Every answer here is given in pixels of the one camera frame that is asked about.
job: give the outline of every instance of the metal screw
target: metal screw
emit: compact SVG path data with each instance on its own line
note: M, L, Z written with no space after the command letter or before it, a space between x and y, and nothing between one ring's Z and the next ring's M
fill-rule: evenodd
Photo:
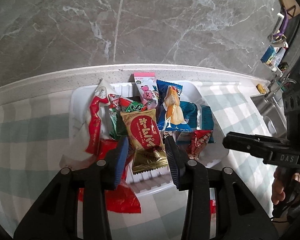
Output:
M229 167L225 167L225 169L223 170L226 174L232 174L233 170Z
M104 166L104 165L106 165L106 161L105 160L98 160L97 162L96 162L96 164L98 165L98 166Z
M61 174L63 174L63 175L67 175L69 172L70 172L70 169L69 169L69 168L63 168L63 169L61 170Z
M188 165L195 166L195 165L197 165L197 162L195 160L189 160Z

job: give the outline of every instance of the white basket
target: white basket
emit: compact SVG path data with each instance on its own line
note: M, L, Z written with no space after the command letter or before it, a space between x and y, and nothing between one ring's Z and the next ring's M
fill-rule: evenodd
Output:
M206 101L200 95L196 86L190 81L171 81L183 86L183 91L180 97L181 101L188 101L199 105L207 105ZM138 96L138 88L135 83L117 83L111 84L118 95L124 97ZM69 111L69 139L73 140L76 132L81 128L85 121L85 112L89 107L93 94L97 85L80 87L72 94L70 111ZM222 146L224 134L217 122L214 119L213 138L216 141L214 144L208 144L207 147L200 153L199 162L207 168L211 168L221 161L222 158L228 155L229 150ZM106 113L101 113L103 138L107 138L111 128L109 119L106 118ZM162 167L152 171L146 171L133 175L131 169L132 163L129 164L126 182L136 193L137 197L153 194L169 187L173 187L172 178L169 167Z

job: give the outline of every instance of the stainless steel sink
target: stainless steel sink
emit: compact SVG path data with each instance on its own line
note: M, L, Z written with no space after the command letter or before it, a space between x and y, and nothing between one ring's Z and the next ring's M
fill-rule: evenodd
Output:
M259 113L263 117L269 132L273 137L287 138L287 120L283 107L272 98L266 99L264 95L251 97Z

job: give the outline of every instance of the gray marble wall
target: gray marble wall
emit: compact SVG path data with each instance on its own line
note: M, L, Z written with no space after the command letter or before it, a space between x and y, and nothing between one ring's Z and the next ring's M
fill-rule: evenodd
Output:
M0 0L0 86L113 63L269 79L273 73L259 60L279 11L278 0Z

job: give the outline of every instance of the checkered tablecloth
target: checkered tablecloth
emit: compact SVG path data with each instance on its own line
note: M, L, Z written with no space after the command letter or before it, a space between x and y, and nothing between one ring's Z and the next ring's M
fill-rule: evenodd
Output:
M260 122L235 84L201 87L224 133L262 133ZM12 235L42 190L59 171L61 150L69 145L72 91L0 106L0 224ZM231 166L268 212L273 170L261 160L232 153ZM180 239L187 193L176 188L140 197L142 214L109 212L116 239Z

